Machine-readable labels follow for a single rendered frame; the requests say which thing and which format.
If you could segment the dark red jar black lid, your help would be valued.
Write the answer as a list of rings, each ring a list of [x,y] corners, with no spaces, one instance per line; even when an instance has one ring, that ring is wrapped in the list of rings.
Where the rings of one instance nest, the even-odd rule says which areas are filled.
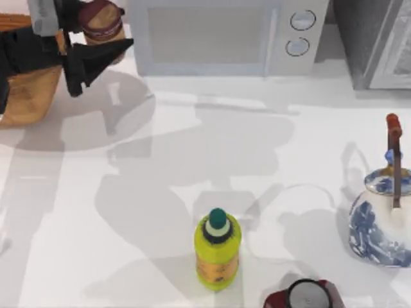
[[[268,295],[262,308],[346,308],[334,283],[302,278]]]

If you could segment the pale grey rounded box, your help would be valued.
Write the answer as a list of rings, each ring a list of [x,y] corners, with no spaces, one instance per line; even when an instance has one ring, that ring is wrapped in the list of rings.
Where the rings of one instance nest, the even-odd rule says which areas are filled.
[[[60,30],[62,0],[27,0],[34,34],[40,37],[55,36]]]

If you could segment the green bottle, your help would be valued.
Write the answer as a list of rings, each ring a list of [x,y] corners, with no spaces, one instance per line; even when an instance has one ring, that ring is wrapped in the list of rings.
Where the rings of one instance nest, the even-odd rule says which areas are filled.
[[[212,291],[221,291],[236,278],[240,267],[241,227],[221,208],[212,209],[194,233],[196,273]]]

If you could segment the brown bottle dark red cap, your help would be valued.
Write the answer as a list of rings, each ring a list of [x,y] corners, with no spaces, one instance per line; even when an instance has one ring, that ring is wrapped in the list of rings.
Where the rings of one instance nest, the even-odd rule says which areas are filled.
[[[92,0],[85,3],[78,13],[87,45],[125,39],[122,10],[110,0]]]

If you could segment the grey cabinet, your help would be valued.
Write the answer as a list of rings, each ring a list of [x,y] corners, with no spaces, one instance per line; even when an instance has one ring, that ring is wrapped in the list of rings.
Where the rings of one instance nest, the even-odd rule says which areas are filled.
[[[411,0],[333,0],[355,90],[411,90]]]

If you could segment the pale microwave oven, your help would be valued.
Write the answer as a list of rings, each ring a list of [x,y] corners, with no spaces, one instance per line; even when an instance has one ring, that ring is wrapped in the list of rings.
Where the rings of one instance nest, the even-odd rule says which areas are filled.
[[[329,0],[128,0],[127,18],[138,73],[143,76],[263,76],[270,18],[277,10],[270,76],[311,72]],[[311,10],[312,28],[296,31],[293,13]],[[310,50],[292,57],[288,40]]]

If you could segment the blue and white teapot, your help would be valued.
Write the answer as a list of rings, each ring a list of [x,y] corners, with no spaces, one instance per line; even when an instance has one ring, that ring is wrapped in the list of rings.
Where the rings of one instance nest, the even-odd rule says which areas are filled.
[[[348,243],[361,259],[411,268],[411,169],[402,166],[399,117],[386,116],[387,165],[370,172],[349,211]]]

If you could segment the wooden basket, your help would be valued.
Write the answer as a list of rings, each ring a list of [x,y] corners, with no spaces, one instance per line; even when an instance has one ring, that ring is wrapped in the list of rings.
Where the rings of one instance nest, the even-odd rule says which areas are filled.
[[[2,35],[31,27],[27,15],[0,13],[0,129],[26,126],[42,120],[50,109],[62,74],[60,65],[9,76]]]

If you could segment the round microwave knob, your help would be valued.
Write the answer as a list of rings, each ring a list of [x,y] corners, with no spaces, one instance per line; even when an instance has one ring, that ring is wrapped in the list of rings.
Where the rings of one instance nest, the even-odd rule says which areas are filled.
[[[304,37],[296,37],[287,41],[285,51],[289,56],[299,57],[310,50],[310,42]]]
[[[311,10],[302,10],[293,13],[290,17],[290,26],[296,31],[306,31],[314,26],[317,16]]]

